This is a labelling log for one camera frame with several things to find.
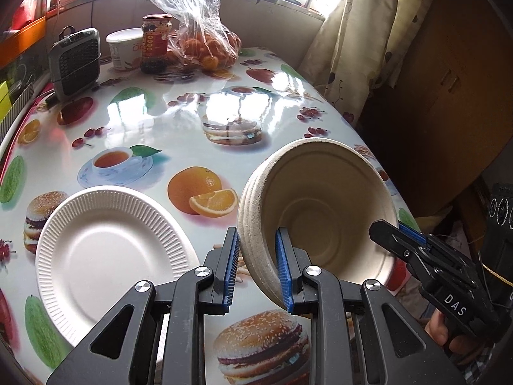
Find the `glass jar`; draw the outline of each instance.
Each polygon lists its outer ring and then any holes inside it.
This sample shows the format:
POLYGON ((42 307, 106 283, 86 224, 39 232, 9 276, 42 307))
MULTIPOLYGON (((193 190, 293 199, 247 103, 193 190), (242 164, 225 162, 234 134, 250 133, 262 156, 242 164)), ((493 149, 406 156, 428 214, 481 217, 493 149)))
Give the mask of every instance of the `glass jar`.
POLYGON ((158 74, 166 69, 167 41, 172 19, 169 14, 150 14, 143 17, 140 70, 145 74, 158 74))

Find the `human hand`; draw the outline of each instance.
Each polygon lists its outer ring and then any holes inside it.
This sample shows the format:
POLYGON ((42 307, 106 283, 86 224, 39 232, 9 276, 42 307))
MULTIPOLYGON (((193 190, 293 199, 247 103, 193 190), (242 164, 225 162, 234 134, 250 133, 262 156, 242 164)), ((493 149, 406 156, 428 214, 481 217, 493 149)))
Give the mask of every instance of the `human hand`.
MULTIPOLYGON (((426 332, 437 343, 443 347, 449 339, 449 330, 444 324, 445 316, 438 310, 435 310, 429 323, 426 325, 426 332)), ((466 356, 460 364, 466 364, 474 359, 484 347, 484 342, 473 337, 461 335, 453 338, 449 343, 449 350, 458 355, 466 356)))

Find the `polka dot curtain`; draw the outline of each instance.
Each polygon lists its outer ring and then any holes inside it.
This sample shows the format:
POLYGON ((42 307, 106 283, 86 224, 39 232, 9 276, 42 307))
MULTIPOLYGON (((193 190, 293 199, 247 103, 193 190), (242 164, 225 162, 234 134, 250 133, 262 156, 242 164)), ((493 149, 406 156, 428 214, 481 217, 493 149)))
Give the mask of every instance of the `polka dot curtain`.
POLYGON ((394 86, 432 0, 340 0, 310 46, 299 73, 352 125, 365 100, 394 86))

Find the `wooden cabinet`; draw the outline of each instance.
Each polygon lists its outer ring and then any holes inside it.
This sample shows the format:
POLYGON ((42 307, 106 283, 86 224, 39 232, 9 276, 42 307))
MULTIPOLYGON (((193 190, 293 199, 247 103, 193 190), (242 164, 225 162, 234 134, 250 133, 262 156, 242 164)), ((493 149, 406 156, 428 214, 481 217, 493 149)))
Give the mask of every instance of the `wooden cabinet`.
POLYGON ((362 136, 416 216, 452 201, 513 136, 513 40, 487 0, 433 0, 362 136))

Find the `orange plastic edge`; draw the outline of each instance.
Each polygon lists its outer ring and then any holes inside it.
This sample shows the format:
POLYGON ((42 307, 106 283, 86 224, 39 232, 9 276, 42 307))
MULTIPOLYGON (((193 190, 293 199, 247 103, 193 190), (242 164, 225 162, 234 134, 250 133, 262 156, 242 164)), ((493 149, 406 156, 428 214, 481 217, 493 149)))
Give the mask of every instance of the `orange plastic edge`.
POLYGON ((45 37, 46 19, 33 21, 18 33, 0 43, 0 68, 15 60, 21 53, 29 49, 35 42, 45 37))

